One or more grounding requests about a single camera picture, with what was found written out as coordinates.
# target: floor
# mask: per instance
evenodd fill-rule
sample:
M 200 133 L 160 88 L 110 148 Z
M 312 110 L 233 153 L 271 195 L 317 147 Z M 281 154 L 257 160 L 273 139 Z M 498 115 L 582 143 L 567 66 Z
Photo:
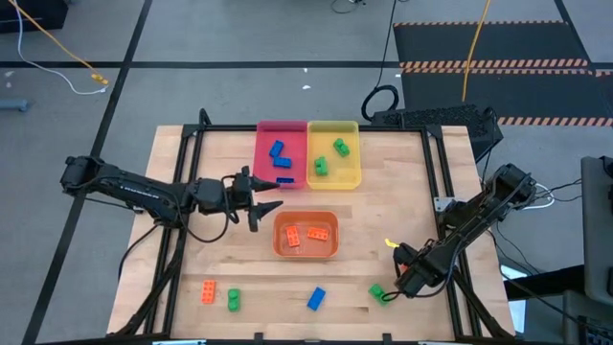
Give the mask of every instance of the floor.
M 117 62 L 109 64 L 117 68 L 102 70 L 113 84 L 144 2 L 73 1 L 64 29 L 55 35 L 83 58 Z M 397 4 L 395 21 L 477 20 L 484 3 L 410 0 Z M 613 36 L 608 34 L 613 23 L 607 15 L 613 12 L 613 3 L 564 3 L 590 58 L 613 62 Z M 218 124 L 254 124 L 262 119 L 361 122 L 359 107 L 378 75 L 376 68 L 369 67 L 373 64 L 335 68 L 305 62 L 304 67 L 274 68 L 253 62 L 345 61 L 342 66 L 380 60 L 392 4 L 367 1 L 357 11 L 340 15 L 330 11 L 329 0 L 153 0 L 134 61 L 245 63 L 130 69 L 101 156 L 143 173 L 154 129 L 195 122 L 202 106 Z M 339 0 L 337 5 L 348 4 Z M 490 20 L 559 18 L 554 0 L 493 0 L 488 15 Z M 18 60 L 16 39 L 16 34 L 0 34 L 0 61 Z M 69 60 L 40 33 L 25 34 L 23 53 L 32 60 Z M 393 43 L 387 59 L 397 60 Z M 61 72 L 79 90 L 97 87 L 84 69 Z M 5 193 L 0 207 L 5 229 L 0 241 L 0 275 L 5 277 L 0 280 L 0 334 L 4 344 L 18 344 L 71 207 L 71 198 L 60 192 L 58 184 L 64 159 L 91 150 L 111 88 L 96 96 L 76 96 L 57 76 L 31 68 L 0 68 L 0 81 L 0 97 L 34 102 L 25 114 L 2 111 L 0 116 L 0 159 L 6 162 L 0 169 Z M 399 86 L 397 69 L 385 69 L 383 83 Z M 371 109 L 388 102 L 376 99 Z M 578 178 L 582 156 L 613 156 L 610 127 L 502 129 L 506 138 L 493 151 L 488 173 L 513 162 L 551 187 Z M 578 192 L 564 190 L 559 197 Z M 39 342 L 104 335 L 131 222 L 131 214 L 120 209 L 85 204 Z M 517 212 L 500 230 L 541 270 L 582 263 L 580 201 Z M 556 246 L 545 244 L 552 239 Z M 499 242 L 520 260 L 507 242 Z M 559 322 L 551 327 L 532 322 L 533 309 L 529 303 L 527 336 L 542 334 L 544 327 L 555 333 Z

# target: plastic tray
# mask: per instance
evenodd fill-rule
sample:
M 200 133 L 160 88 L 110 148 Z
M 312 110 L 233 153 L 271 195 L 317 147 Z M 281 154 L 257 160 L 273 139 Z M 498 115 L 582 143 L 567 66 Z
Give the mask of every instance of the plastic tray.
M 285 227 L 296 226 L 300 245 L 290 247 Z M 328 230 L 328 240 L 320 241 L 307 236 L 309 227 Z M 338 250 L 338 219 L 330 211 L 286 211 L 275 217 L 272 246 L 275 252 L 287 258 L 329 258 Z
M 276 140 L 284 142 L 281 157 L 291 159 L 291 168 L 275 168 L 268 155 Z M 307 122 L 261 121 L 256 134 L 253 175 L 270 182 L 277 177 L 291 177 L 294 183 L 284 183 L 282 188 L 303 188 L 307 180 Z
M 346 157 L 336 151 L 333 144 L 338 138 L 349 147 Z M 315 173 L 315 159 L 325 156 L 328 175 Z M 308 159 L 306 181 L 316 190 L 351 190 L 362 181 L 360 168 L 359 126 L 355 121 L 312 121 L 308 123 Z

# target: pink bin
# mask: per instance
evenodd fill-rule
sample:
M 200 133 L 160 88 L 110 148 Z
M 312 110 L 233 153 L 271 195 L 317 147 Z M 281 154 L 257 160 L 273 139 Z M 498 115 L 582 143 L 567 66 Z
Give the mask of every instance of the pink bin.
M 291 159 L 289 169 L 272 165 L 273 157 L 268 153 L 277 140 L 284 143 L 280 156 Z M 259 122 L 253 175 L 270 182 L 277 182 L 277 177 L 290 177 L 294 183 L 282 183 L 282 188 L 303 188 L 307 182 L 307 122 Z

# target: yellow bin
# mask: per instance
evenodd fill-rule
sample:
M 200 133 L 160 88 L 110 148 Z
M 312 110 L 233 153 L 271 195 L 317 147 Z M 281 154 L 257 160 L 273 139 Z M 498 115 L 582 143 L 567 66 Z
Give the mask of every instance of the yellow bin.
M 336 139 L 349 147 L 346 157 L 334 148 Z M 359 126 L 355 121 L 311 121 L 308 123 L 306 182 L 314 190 L 352 190 L 362 182 Z M 328 175 L 315 173 L 315 159 L 326 157 Z

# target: toy block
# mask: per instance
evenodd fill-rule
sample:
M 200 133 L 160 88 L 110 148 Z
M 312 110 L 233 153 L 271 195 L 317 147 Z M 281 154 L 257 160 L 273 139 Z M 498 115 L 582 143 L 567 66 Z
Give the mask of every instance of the toy block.
M 341 157 L 346 157 L 350 153 L 349 148 L 347 147 L 347 145 L 345 145 L 343 139 L 341 138 L 336 139 L 336 141 L 334 142 L 334 148 L 336 149 L 338 154 L 341 155 Z
M 228 290 L 228 311 L 236 312 L 240 310 L 240 290 L 230 288 Z
M 268 154 L 271 157 L 278 157 L 281 154 L 281 150 L 284 148 L 284 142 L 280 141 L 280 140 L 276 140 L 275 144 L 273 144 L 272 148 L 270 149 L 270 152 L 268 152 Z
M 326 162 L 326 157 L 321 156 L 315 159 L 315 173 L 318 176 L 328 175 L 328 163 Z
M 328 230 L 310 227 L 308 228 L 307 235 L 315 240 L 327 241 L 328 240 Z
M 326 296 L 326 291 L 320 287 L 316 287 L 306 306 L 317 311 L 324 300 L 324 296 Z
M 272 165 L 277 168 L 291 168 L 291 159 L 283 157 L 275 157 L 272 161 Z
M 287 243 L 289 243 L 289 246 L 300 245 L 300 239 L 298 239 L 298 228 L 296 226 L 287 226 L 285 228 L 285 232 L 287 234 Z
M 293 177 L 277 177 L 277 183 L 294 183 Z
M 386 306 L 389 302 L 387 301 L 383 301 L 381 299 L 381 297 L 385 294 L 385 291 L 383 290 L 383 288 L 379 285 L 379 284 L 374 284 L 371 286 L 371 288 L 369 288 L 368 292 L 371 294 L 371 296 L 374 297 L 374 299 L 381 305 L 381 306 Z
M 206 280 L 202 283 L 202 296 L 200 300 L 204 304 L 212 304 L 215 301 L 215 281 Z

